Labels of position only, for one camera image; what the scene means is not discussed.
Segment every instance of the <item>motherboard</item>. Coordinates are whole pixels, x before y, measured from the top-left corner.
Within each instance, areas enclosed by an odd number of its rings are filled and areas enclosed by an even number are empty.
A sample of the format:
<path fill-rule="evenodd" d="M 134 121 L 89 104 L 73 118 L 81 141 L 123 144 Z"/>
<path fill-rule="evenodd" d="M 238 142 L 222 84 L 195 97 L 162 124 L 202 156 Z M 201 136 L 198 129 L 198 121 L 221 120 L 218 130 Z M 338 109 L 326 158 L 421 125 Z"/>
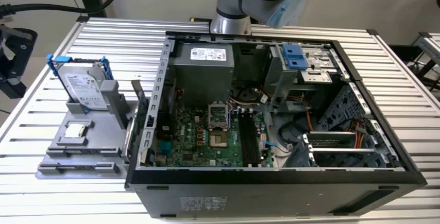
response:
<path fill-rule="evenodd" d="M 231 110 L 219 105 L 181 107 L 173 140 L 159 141 L 155 164 L 166 167 L 271 167 L 266 137 L 258 112 Z"/>

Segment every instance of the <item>power supply label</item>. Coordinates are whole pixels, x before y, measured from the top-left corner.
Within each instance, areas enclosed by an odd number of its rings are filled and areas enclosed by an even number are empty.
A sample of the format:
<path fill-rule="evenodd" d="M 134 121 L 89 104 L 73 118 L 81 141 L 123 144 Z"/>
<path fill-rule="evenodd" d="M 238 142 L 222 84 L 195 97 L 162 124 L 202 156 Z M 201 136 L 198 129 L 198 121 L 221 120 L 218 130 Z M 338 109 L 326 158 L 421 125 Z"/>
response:
<path fill-rule="evenodd" d="M 95 80 L 86 74 L 65 74 L 69 87 L 78 102 L 89 109 L 106 109 L 103 97 L 98 91 Z"/>
<path fill-rule="evenodd" d="M 190 60 L 225 61 L 226 49 L 193 48 L 190 49 Z"/>
<path fill-rule="evenodd" d="M 183 211 L 218 211 L 226 206 L 227 197 L 179 197 Z"/>

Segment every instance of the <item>metal rail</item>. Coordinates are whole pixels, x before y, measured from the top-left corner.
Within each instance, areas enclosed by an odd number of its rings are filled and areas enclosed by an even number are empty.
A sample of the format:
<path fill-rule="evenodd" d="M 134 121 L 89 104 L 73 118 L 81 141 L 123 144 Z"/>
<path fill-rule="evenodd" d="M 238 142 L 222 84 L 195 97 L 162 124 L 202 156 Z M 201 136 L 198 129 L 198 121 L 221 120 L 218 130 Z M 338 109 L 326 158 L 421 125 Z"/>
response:
<path fill-rule="evenodd" d="M 207 24 L 91 18 L 86 23 L 74 24 L 55 54 L 95 59 L 105 55 L 126 98 L 134 98 L 129 87 L 131 79 L 141 80 L 147 96 L 166 30 L 207 32 Z M 217 218 L 178 220 L 178 223 L 438 223 L 438 102 L 381 38 L 365 30 L 307 27 L 273 30 L 259 25 L 253 26 L 251 33 L 341 43 L 427 185 L 359 217 Z M 0 128 L 0 222 L 119 223 L 129 220 L 146 223 L 150 217 L 135 194 L 125 192 L 123 180 L 45 181 L 34 178 L 37 164 L 63 118 L 66 97 L 58 81 L 43 68 Z"/>

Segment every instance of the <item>hard drive label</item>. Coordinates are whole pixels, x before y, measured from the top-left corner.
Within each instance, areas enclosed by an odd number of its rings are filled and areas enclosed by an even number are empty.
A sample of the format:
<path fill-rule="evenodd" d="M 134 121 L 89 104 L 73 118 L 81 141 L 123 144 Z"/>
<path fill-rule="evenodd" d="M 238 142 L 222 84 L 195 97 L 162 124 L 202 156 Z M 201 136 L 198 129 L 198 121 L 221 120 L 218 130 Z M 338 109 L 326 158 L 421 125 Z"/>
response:
<path fill-rule="evenodd" d="M 105 109 L 106 105 L 95 80 L 86 74 L 65 74 L 70 89 L 78 102 L 89 109 Z"/>

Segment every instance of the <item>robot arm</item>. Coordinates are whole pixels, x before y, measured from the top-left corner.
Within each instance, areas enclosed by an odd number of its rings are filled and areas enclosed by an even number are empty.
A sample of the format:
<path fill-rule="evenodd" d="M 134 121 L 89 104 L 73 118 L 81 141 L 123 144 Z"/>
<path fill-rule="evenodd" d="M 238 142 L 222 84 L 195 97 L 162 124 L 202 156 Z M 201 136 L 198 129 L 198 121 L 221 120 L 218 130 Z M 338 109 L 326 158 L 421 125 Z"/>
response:
<path fill-rule="evenodd" d="M 249 17 L 279 28 L 289 22 L 298 3 L 299 0 L 217 0 L 210 32 L 249 35 Z"/>
<path fill-rule="evenodd" d="M 26 86 L 21 82 L 37 33 L 23 28 L 9 28 L 0 24 L 0 90 L 10 99 L 22 98 Z M 9 60 L 1 46 L 5 39 L 5 46 L 14 56 Z"/>

